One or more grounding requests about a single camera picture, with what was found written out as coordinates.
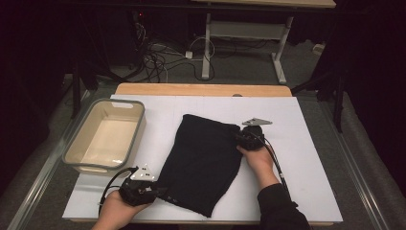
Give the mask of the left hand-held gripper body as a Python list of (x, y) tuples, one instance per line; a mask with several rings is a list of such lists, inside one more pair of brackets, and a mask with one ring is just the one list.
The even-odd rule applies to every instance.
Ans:
[(120, 187), (119, 194), (124, 203), (130, 206), (152, 203), (159, 191), (155, 188), (155, 176), (148, 165), (132, 168)]

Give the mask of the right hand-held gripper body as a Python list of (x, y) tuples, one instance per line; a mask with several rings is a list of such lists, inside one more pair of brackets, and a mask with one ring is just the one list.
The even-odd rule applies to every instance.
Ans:
[(253, 118), (242, 123), (244, 128), (240, 131), (245, 135), (245, 142), (238, 143), (246, 150), (258, 150), (264, 146), (264, 134), (262, 126), (271, 125), (270, 121)]

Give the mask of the navy knit sweater white stripes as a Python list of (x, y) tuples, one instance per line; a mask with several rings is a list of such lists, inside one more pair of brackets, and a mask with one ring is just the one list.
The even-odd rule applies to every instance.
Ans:
[(209, 218), (239, 171), (239, 126), (186, 114), (157, 186), (164, 201)]

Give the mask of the beige plastic bin grey rim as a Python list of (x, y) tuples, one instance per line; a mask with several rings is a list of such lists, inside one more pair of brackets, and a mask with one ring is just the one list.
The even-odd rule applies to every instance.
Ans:
[(97, 100), (80, 121), (62, 161), (79, 173), (113, 175), (133, 165), (146, 125), (143, 103)]

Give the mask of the person's right hand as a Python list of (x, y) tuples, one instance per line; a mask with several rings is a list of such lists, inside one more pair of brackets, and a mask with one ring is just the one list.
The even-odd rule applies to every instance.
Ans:
[(237, 146), (237, 149), (245, 156), (258, 180), (271, 182), (275, 179), (273, 160), (266, 147), (257, 150), (247, 150)]

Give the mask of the person's left hand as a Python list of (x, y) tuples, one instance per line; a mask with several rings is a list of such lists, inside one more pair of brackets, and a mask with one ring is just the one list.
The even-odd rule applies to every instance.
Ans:
[(127, 226), (131, 220), (149, 204), (131, 206), (123, 202), (118, 191), (111, 192), (103, 206), (97, 222), (115, 222)]

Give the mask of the white table cover sheet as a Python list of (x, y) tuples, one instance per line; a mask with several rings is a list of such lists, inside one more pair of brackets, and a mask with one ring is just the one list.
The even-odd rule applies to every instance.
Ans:
[[(147, 126), (135, 150), (134, 164), (149, 166), (158, 175), (185, 114), (241, 125), (252, 118), (267, 120), (262, 127), (277, 155), (291, 198), (312, 223), (341, 222), (342, 216), (300, 105), (294, 97), (205, 97), (123, 95), (146, 108)], [(258, 183), (246, 162), (210, 218), (156, 199), (135, 217), (136, 222), (251, 224), (259, 221)]]

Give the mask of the black metal stand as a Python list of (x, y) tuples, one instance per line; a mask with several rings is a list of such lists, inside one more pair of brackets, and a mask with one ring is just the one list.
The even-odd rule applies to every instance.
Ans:
[(334, 100), (332, 122), (339, 132), (342, 132), (342, 111), (345, 87), (345, 75), (326, 72), (322, 76), (308, 80), (291, 89), (291, 94), (296, 95), (303, 90), (315, 90), (318, 101)]
[(108, 74), (109, 71), (101, 65), (90, 60), (74, 60), (72, 64), (72, 96), (73, 112), (75, 118), (81, 109), (81, 87), (95, 91), (99, 87), (97, 75)]

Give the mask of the white-legged background desk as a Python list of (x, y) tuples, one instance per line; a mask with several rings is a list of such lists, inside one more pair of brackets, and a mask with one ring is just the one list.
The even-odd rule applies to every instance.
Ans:
[[(231, 4), (232, 6), (243, 7), (276, 7), (281, 10), (319, 10), (334, 9), (334, 0), (193, 0), (195, 2), (206, 3), (208, 7), (215, 4)], [(211, 57), (214, 54), (212, 37), (232, 37), (232, 38), (254, 38), (254, 39), (274, 39), (279, 41), (279, 50), (271, 54), (276, 77), (280, 84), (286, 84), (286, 78), (282, 69), (281, 56), (284, 45), (288, 38), (293, 15), (288, 15), (282, 23), (253, 22), (243, 19), (237, 22), (235, 19), (213, 20), (212, 15), (206, 14), (205, 47), (202, 58), (201, 77), (207, 80), (211, 74)]]

